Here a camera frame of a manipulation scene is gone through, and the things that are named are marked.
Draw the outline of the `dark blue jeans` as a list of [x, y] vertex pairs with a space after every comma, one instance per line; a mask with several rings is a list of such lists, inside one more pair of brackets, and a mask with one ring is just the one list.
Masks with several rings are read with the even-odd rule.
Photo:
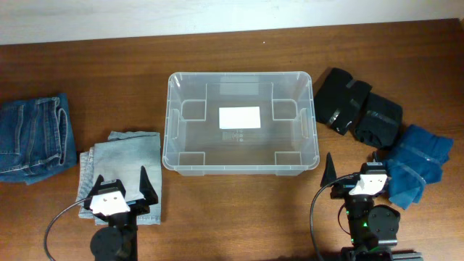
[[78, 157], [67, 95], [1, 104], [1, 181], [43, 181]]

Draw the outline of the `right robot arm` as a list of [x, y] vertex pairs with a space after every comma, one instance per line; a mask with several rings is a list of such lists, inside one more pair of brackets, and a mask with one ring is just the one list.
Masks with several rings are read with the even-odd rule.
[[366, 162], [360, 171], [342, 177], [336, 175], [330, 154], [319, 192], [330, 189], [332, 199], [342, 199], [340, 211], [345, 211], [351, 247], [344, 247], [338, 254], [316, 252], [319, 260], [335, 261], [419, 261], [420, 252], [393, 252], [398, 243], [400, 213], [384, 204], [376, 205], [374, 199], [382, 195], [388, 186], [386, 167], [376, 160]]

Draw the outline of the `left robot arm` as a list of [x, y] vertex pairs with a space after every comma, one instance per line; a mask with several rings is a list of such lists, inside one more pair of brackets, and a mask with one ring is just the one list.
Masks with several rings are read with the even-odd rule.
[[150, 207], [158, 204], [145, 167], [141, 167], [140, 199], [125, 200], [125, 187], [119, 179], [106, 181], [100, 175], [84, 204], [94, 217], [108, 223], [91, 239], [90, 249], [96, 261], [126, 261], [138, 259], [137, 217], [150, 213]]

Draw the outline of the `blue towel with tape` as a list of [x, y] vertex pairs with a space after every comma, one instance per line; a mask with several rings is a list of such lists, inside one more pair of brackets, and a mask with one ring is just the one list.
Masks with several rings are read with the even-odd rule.
[[442, 180], [453, 144], [451, 138], [410, 125], [384, 160], [391, 176], [389, 201], [404, 210], [419, 203], [425, 187]]

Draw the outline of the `light blue jeans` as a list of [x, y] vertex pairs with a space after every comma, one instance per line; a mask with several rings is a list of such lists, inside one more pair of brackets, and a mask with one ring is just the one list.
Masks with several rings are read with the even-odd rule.
[[162, 199], [161, 143], [157, 132], [112, 131], [108, 141], [94, 144], [80, 154], [77, 200], [86, 198], [96, 179], [119, 179], [127, 201], [140, 199], [141, 169], [144, 168], [158, 199]]

